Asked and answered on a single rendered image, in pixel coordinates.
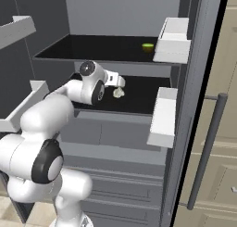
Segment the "green lime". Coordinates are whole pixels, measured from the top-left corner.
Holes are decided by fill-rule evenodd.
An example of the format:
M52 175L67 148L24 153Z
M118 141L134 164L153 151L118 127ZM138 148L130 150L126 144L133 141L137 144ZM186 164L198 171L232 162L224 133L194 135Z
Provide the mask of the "green lime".
M142 44L142 49L146 53L151 53L151 52L154 51L154 45L149 44L149 43L145 43L145 44Z

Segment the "grey freezer drawer front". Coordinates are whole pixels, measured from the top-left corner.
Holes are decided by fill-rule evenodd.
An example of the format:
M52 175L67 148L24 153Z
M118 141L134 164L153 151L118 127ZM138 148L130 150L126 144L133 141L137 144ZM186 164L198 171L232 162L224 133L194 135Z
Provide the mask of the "grey freezer drawer front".
M165 167L138 165L131 170L74 167L93 179L82 208L97 227L159 227Z

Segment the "grey fridge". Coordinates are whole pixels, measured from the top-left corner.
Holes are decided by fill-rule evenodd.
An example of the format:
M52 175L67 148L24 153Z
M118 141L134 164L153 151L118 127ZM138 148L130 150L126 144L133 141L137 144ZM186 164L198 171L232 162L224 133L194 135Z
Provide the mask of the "grey fridge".
M158 37L166 18L188 18L192 0L15 0L21 15L30 15L36 32L26 41L31 66L36 78L46 81L51 89L75 76L83 62L71 60L35 59L34 56L65 36L145 36ZM180 63L135 63L99 61L104 68L126 76L169 78L170 87L177 88L180 81ZM146 114L117 113L148 116ZM126 170L138 165L161 165L165 167L168 151L122 148L111 145L87 145L61 143L68 166L103 170Z

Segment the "dark grey fridge door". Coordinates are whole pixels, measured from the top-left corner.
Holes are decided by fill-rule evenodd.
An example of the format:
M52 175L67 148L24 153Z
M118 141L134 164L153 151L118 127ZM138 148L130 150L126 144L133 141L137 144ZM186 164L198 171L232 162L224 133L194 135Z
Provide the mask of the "dark grey fridge door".
M18 14L15 0L0 0L0 26ZM0 49L0 119L5 119L31 92L31 60L22 39Z

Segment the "black fridge shelf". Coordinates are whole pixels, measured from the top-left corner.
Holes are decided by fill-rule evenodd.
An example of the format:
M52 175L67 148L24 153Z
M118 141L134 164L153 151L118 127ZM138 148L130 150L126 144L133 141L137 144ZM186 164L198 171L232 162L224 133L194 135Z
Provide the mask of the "black fridge shelf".
M154 110L156 95L159 87L170 87L169 78L141 77L123 75L126 85L125 93L121 98L113 96L114 87L105 89L103 99L94 106L82 103L73 103L79 110L97 110L117 113L146 114L151 115Z
M34 58L152 63L155 52L144 52L143 44L156 45L156 42L156 37L69 34Z

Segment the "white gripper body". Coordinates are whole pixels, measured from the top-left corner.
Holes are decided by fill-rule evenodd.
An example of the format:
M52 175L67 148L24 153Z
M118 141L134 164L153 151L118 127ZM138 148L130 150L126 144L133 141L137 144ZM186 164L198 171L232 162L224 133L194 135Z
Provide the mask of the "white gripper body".
M118 77L118 82L117 82L117 87L124 88L126 85L126 81L123 77L119 76Z

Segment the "white fridge door bin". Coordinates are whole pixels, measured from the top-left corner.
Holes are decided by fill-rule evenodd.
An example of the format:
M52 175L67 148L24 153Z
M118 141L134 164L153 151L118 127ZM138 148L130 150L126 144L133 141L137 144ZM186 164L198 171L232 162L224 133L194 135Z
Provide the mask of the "white fridge door bin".
M13 21L0 26L0 49L36 32L31 16L13 16Z
M172 148L175 138L178 89L160 87L157 92L147 143Z
M0 119L0 132L17 132L22 114L49 93L46 81L30 81L30 94L5 118Z
M191 40L187 39L188 18L166 18L158 36L154 62L186 64Z

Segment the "white garlic bulb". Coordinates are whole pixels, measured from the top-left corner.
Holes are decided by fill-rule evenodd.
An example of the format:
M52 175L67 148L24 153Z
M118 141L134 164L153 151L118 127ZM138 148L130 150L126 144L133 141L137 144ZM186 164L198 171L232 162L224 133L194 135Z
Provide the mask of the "white garlic bulb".
M114 96L115 98L121 98L121 97L124 96L124 95L125 95L125 93L124 93L124 91L122 90L121 87L119 87L119 88L117 88L117 89L115 89L115 90L113 91L113 96Z

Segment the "grey fridge crisper drawer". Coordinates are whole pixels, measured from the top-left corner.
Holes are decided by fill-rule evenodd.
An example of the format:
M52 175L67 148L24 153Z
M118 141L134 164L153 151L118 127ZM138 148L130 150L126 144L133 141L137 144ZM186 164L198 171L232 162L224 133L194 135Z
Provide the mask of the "grey fridge crisper drawer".
M80 111L61 130L61 138L69 143L160 151L160 146L146 143L150 124L148 116Z

